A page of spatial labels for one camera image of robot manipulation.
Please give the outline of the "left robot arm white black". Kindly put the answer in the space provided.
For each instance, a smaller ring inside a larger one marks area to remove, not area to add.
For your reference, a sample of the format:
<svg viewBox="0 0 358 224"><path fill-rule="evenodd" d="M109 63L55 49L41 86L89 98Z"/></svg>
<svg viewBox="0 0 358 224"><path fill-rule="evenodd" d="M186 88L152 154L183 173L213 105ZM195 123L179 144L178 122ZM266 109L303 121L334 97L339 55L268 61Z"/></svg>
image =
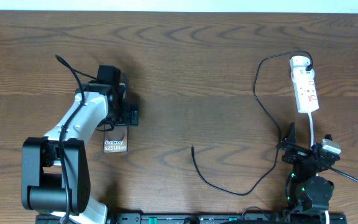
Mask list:
<svg viewBox="0 0 358 224"><path fill-rule="evenodd" d="M124 101L122 84L89 83L60 122L22 145L21 200L36 223L112 223L108 206L91 195L86 145L97 127L137 126L138 105Z"/></svg>

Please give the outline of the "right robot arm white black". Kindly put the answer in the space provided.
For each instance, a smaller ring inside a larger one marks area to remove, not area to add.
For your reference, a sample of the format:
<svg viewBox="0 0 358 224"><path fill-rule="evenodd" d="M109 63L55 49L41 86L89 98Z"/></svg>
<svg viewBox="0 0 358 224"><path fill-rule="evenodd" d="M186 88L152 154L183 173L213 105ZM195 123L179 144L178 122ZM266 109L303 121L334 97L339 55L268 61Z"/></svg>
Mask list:
<svg viewBox="0 0 358 224"><path fill-rule="evenodd" d="M293 168L285 185L288 207L273 219L282 223L346 223L345 215L327 213L334 183L319 175L340 160L341 147L331 135L307 149L296 144L296 127L291 123L277 149L285 151L282 161Z"/></svg>

